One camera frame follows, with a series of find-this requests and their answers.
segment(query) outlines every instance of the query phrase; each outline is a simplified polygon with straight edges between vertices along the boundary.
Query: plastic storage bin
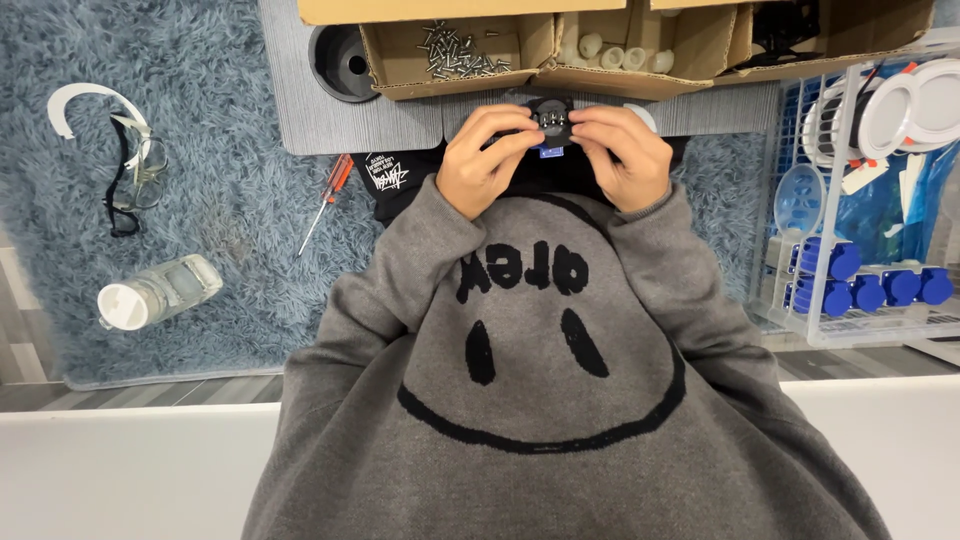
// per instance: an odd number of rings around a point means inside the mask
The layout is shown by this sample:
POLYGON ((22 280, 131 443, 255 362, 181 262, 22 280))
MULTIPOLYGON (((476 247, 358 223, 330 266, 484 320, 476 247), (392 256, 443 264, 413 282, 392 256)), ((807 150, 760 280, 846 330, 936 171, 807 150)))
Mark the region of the plastic storage bin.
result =
MULTIPOLYGON (((960 59, 960 44, 954 42, 951 45, 927 47, 922 53, 888 59, 886 66, 939 58, 960 59)), ((842 179, 845 172, 852 171, 851 160, 862 158, 849 148, 854 119, 853 104, 861 83, 866 79, 864 73, 869 73, 873 66, 873 63, 865 63, 852 66, 846 72, 782 82, 783 113, 768 138, 770 182, 765 186, 768 189, 768 204, 766 211, 759 216, 748 310, 804 335, 814 346, 834 347, 960 335, 960 165, 953 169, 944 184, 924 261, 928 265, 946 269, 955 285, 953 296, 938 306, 920 300, 906 307, 891 307, 885 302, 876 307, 877 299, 873 296, 879 290, 877 283, 858 272, 849 280, 853 293, 851 309, 836 317, 825 313, 825 306, 830 312, 838 311, 834 305, 837 291, 845 289, 842 282, 829 276, 828 266, 835 242, 845 239, 835 233, 841 202, 843 198, 851 196, 843 192, 842 179), (815 121, 804 121, 808 116, 815 121), (781 194, 779 199, 776 197, 780 181, 796 165, 803 164, 819 172, 825 192, 818 198, 816 191, 812 194, 797 191, 799 195, 784 206, 784 197, 788 194, 781 194), (792 219, 789 213, 784 212, 790 203, 797 207, 796 215, 807 216, 806 220, 809 214, 822 212, 819 225, 810 230, 804 219, 792 219), (771 237, 775 237, 774 242, 770 242, 771 237), (816 257, 815 272, 811 275, 792 271, 792 264, 796 263, 796 249, 784 249, 783 246, 804 246, 811 237, 814 238, 812 244, 819 246, 820 250, 816 257), (862 289, 864 286, 870 286, 871 289, 862 289), (871 290, 873 294, 857 296, 861 290, 871 290), (869 305, 868 308, 858 308, 859 302, 869 305)), ((804 169, 807 175, 809 167, 804 169)), ((794 189, 793 179, 788 180, 791 181, 790 189, 794 189)), ((817 182, 807 185, 817 189, 817 182)))

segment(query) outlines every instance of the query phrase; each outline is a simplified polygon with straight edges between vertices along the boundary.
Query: gray sweater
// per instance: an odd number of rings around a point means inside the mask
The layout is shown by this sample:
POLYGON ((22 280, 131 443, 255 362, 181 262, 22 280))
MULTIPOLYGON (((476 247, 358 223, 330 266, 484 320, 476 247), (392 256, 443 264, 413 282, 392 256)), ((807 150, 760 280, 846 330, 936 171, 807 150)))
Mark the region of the gray sweater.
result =
POLYGON ((244 538, 889 538, 720 289, 679 187, 428 180, 287 361, 244 538))

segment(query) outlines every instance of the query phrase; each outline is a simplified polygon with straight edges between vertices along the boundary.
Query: white plastic strip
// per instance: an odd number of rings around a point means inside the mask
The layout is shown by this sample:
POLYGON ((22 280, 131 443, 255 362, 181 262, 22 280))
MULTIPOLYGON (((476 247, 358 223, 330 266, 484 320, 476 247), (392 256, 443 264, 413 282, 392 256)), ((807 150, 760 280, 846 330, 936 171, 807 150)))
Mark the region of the white plastic strip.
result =
MULTIPOLYGON (((47 100, 47 116, 50 117, 50 124, 53 125, 54 130, 57 132, 57 135, 62 136, 63 138, 70 139, 73 138, 73 131, 70 130, 70 126, 66 123, 66 104, 71 99, 79 96, 80 94, 95 93, 103 94, 107 96, 113 96, 120 100, 120 103, 127 108, 127 111, 133 117, 134 120, 144 128, 145 132, 141 131, 139 128, 137 130, 142 136, 150 135, 150 128, 147 125, 147 119, 143 117, 143 114, 131 103, 131 101, 124 96, 120 95, 119 92, 112 88, 107 88, 106 86, 94 85, 93 83, 74 83, 72 85, 61 86, 50 96, 50 99, 47 100)), ((150 141, 146 140, 143 143, 143 152, 142 154, 146 156, 150 153, 150 141)), ((140 156, 134 154, 129 161, 125 163, 128 169, 133 168, 139 162, 140 156)))

